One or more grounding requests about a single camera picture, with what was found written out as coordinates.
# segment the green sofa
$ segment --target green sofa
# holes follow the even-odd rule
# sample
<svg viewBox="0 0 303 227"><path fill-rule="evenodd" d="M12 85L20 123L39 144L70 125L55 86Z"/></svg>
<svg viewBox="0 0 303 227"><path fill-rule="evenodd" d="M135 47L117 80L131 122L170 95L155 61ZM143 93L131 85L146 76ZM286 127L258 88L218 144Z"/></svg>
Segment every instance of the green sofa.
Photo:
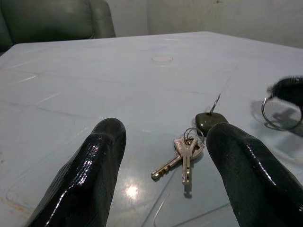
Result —
<svg viewBox="0 0 303 227"><path fill-rule="evenodd" d="M0 55L19 43L109 37L104 0L0 0Z"/></svg>

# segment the light blue table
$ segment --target light blue table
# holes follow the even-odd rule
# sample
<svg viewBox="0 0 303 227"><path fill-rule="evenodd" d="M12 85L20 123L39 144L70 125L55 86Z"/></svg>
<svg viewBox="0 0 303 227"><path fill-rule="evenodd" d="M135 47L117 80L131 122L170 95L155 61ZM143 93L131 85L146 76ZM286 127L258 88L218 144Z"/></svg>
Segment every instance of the light blue table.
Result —
<svg viewBox="0 0 303 227"><path fill-rule="evenodd" d="M0 223L19 227L94 125L126 126L127 145L108 227L238 226L207 149L193 164L191 198L181 168L151 172L173 139L209 110L256 136L303 182L302 138L268 129L267 86L303 74L303 50L209 32L19 44L0 57Z"/></svg>

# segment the key ring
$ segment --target key ring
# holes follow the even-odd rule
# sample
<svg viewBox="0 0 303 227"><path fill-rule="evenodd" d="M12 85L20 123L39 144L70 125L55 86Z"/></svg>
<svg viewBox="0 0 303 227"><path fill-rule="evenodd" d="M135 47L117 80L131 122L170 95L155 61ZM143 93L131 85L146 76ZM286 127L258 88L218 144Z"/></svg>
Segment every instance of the key ring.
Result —
<svg viewBox="0 0 303 227"><path fill-rule="evenodd" d="M199 137L202 138L201 147L204 148L204 147L205 147L205 136L204 136L203 132L202 132L201 130L199 130L198 128L188 128L188 129L185 130L185 132L184 132L184 134L183 134L183 140L184 140L185 144L186 144L186 145L190 145L190 144L191 144L191 143L189 142L189 140L190 140L190 138L191 138L191 137L189 136L189 134L190 134L190 132L191 132L192 130L196 130L198 136L199 136L198 132L201 133L202 136L199 136Z"/></svg>
<svg viewBox="0 0 303 227"><path fill-rule="evenodd" d="M262 110L262 115L263 115L264 119L267 121L267 123L270 124L271 126L273 126L275 129L279 129L279 130L282 130L282 131L284 131L284 130L291 130L291 129L294 129L294 128L298 127L298 126L301 124L301 122L303 121L303 111L302 111L302 107L300 107L301 118L300 118L299 122L298 122L296 125L294 125L294 126L292 126L292 127L289 127L289 128L281 128L281 127L279 127L279 126L273 124L273 123L266 117L264 108L265 108L266 103L267 103L269 100L271 100L272 98L273 98L272 96L270 96L270 97L268 97L268 98L265 98L265 99L264 99L264 102L263 102L263 104L262 104L262 108L261 108L261 110Z"/></svg>

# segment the wall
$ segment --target wall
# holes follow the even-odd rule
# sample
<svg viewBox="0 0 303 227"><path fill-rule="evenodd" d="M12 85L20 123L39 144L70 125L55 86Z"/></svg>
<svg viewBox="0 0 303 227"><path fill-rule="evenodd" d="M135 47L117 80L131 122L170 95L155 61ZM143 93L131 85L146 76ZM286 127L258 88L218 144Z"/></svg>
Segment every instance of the wall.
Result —
<svg viewBox="0 0 303 227"><path fill-rule="evenodd" d="M303 48L302 0L147 0L149 34L212 31Z"/></svg>
<svg viewBox="0 0 303 227"><path fill-rule="evenodd" d="M147 35L146 0L107 0L117 36Z"/></svg>

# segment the black object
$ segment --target black object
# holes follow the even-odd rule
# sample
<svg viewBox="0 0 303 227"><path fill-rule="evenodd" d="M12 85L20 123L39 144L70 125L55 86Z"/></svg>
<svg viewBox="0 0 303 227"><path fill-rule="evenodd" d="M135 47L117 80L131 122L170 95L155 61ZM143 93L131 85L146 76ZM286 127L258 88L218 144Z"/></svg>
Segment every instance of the black object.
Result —
<svg viewBox="0 0 303 227"><path fill-rule="evenodd" d="M217 123L228 123L226 118L219 113L199 113L196 115L196 126L204 136L207 136L208 131Z"/></svg>
<svg viewBox="0 0 303 227"><path fill-rule="evenodd" d="M303 226L303 187L260 140L219 123L207 149L240 227Z"/></svg>
<svg viewBox="0 0 303 227"><path fill-rule="evenodd" d="M60 169L25 227L105 227L125 143L119 120L101 121Z"/></svg>
<svg viewBox="0 0 303 227"><path fill-rule="evenodd" d="M278 97L303 107L303 77L294 76L291 78L282 79L270 89L271 98Z"/></svg>

